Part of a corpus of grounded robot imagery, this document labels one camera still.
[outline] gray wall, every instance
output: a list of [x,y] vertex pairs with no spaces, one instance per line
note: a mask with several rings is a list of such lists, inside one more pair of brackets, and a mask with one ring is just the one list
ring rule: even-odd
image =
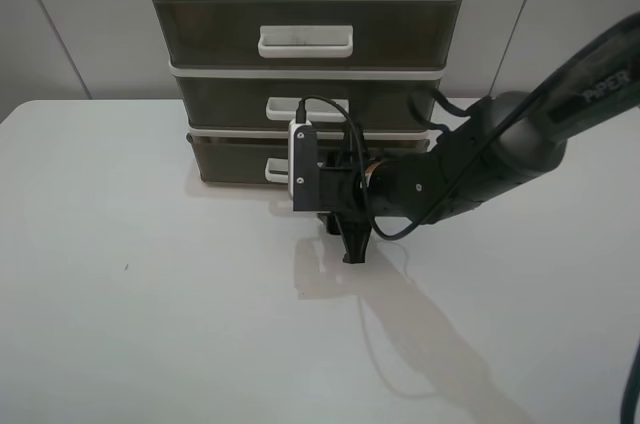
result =
[[[30,99],[85,98],[83,86],[93,98],[178,96],[148,0],[1,2],[0,119]],[[638,0],[465,0],[443,89],[458,97],[486,94],[494,81],[497,91],[530,89],[639,8]]]

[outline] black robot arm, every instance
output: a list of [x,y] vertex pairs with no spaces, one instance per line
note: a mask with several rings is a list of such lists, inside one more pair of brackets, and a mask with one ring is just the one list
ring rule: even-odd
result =
[[[422,91],[416,89],[419,97]],[[327,231],[342,236],[345,262],[364,262],[371,229],[395,240],[421,224],[475,209],[552,171],[566,141],[640,104],[640,13],[600,35],[532,93],[485,97],[455,131],[427,153],[369,156],[356,123],[343,151],[318,167],[317,136],[300,101],[289,133],[289,192],[295,211],[316,211]],[[404,231],[387,235],[378,216],[407,217]]]

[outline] drawer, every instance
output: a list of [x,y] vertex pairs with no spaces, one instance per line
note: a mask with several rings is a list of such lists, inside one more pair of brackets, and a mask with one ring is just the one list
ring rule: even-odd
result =
[[[205,182],[235,184],[286,184],[287,139],[208,137],[187,135],[200,176]],[[321,138],[320,160],[340,149],[342,140]],[[398,156],[425,152],[426,140],[367,139],[373,156]]]
[[[409,112],[410,96],[438,87],[442,72],[229,72],[172,68],[192,127],[286,130],[300,98],[320,95],[341,104],[367,131],[420,131]],[[433,101],[414,101],[427,119]],[[344,117],[328,104],[308,101],[309,120],[339,129]]]
[[460,1],[153,0],[178,67],[442,69]]
[[152,0],[178,67],[442,69],[462,0]]

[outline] drawer handle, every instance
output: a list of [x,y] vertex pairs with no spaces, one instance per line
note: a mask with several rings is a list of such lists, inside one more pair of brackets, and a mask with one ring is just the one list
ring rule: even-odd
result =
[[289,161],[286,159],[267,159],[264,177],[269,182],[287,184],[289,182]]
[[[270,97],[267,100],[267,118],[271,121],[292,121],[296,117],[299,97]],[[347,99],[335,102],[349,112]],[[344,122],[344,116],[318,99],[309,99],[306,105],[307,118],[311,122]]]
[[261,26],[258,52],[267,59],[349,57],[353,26]]

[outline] table surface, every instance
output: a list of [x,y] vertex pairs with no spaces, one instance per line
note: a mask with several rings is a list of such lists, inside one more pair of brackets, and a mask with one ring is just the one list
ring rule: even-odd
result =
[[638,110],[359,266],[285,191],[203,184],[185,129],[177,100],[30,102],[0,125],[2,422],[616,422]]

